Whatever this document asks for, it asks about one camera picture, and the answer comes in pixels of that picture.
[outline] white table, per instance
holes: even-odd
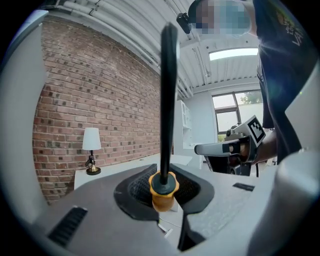
[[[172,154],[170,158],[170,163],[172,164],[181,164],[187,166],[188,163],[192,160],[192,156],[184,156],[184,155],[177,155]],[[74,177],[74,189],[76,190],[81,185],[93,181],[95,179],[99,179],[105,176],[117,174],[132,168],[147,166],[151,164],[157,164],[158,170],[160,169],[160,154],[154,154],[147,157],[143,157],[137,160],[109,165],[105,167],[101,167],[101,173],[97,175],[88,175],[86,169],[84,170],[77,170],[75,172]]]

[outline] yellow joystick base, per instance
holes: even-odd
[[[168,174],[172,175],[175,180],[174,190],[169,194],[159,194],[155,192],[152,187],[152,180],[154,176],[158,175],[159,173],[160,171],[158,170],[154,175],[151,175],[148,180],[150,184],[150,192],[152,194],[152,205],[157,212],[167,212],[174,205],[174,202],[175,202],[174,193],[178,191],[180,185],[179,185],[179,182],[177,181],[176,175],[173,172],[169,171]]]

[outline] person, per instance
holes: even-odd
[[[249,33],[259,40],[262,126],[274,130],[258,147],[253,164],[274,157],[279,164],[299,151],[301,144],[285,110],[313,71],[318,50],[295,17],[279,0],[196,0],[188,17],[200,34],[237,38]]]

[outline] dark t-shirt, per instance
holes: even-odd
[[[262,126],[275,129],[279,164],[301,148],[285,110],[309,78],[318,59],[318,51],[281,2],[253,0],[253,4],[262,66]]]

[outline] tree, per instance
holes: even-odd
[[[244,96],[240,98],[243,104],[257,104],[262,103],[262,94],[260,91],[245,92]]]

